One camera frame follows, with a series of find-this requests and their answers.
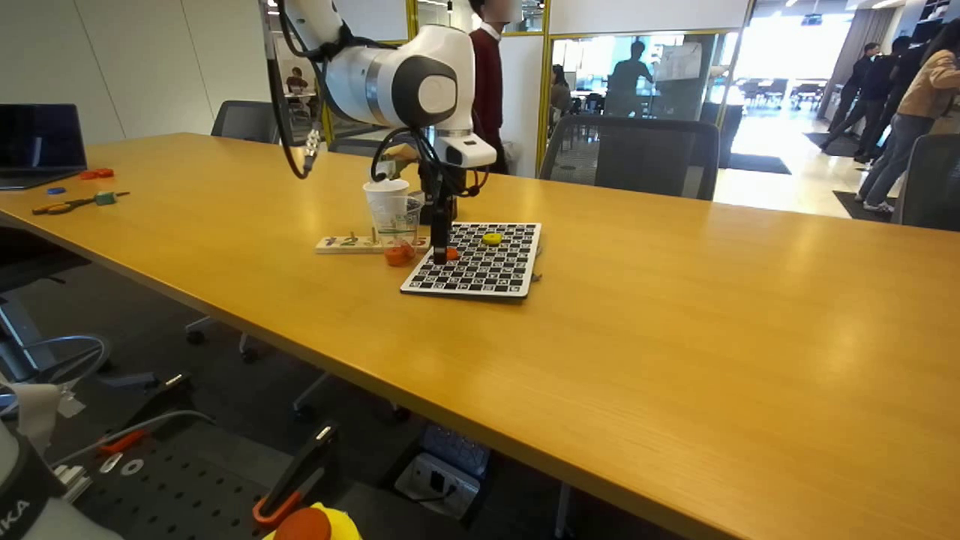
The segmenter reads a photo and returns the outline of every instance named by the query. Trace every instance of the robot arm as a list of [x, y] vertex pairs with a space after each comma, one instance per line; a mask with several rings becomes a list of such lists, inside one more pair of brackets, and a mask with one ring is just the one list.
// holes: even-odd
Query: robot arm
[[422, 28], [400, 49], [356, 40], [334, 0], [283, 0], [283, 18], [319, 67], [334, 107], [373, 127], [427, 136], [452, 169], [486, 169], [494, 149], [473, 136], [473, 46], [463, 30]]

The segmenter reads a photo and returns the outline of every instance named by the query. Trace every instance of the chess board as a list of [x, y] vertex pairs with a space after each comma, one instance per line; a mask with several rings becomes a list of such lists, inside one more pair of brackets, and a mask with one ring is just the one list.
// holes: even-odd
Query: chess board
[[527, 298], [541, 248], [541, 223], [452, 223], [449, 245], [458, 258], [419, 258], [400, 290], [447, 298]]

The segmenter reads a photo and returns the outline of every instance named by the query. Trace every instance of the wooden table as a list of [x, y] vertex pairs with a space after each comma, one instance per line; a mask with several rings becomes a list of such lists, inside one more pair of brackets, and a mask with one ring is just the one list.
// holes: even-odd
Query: wooden table
[[[544, 223], [524, 303], [406, 298], [367, 159], [98, 148], [118, 208], [3, 213], [577, 489], [689, 538], [960, 538], [960, 238], [494, 176], [463, 220]], [[71, 196], [92, 183], [71, 180]]]

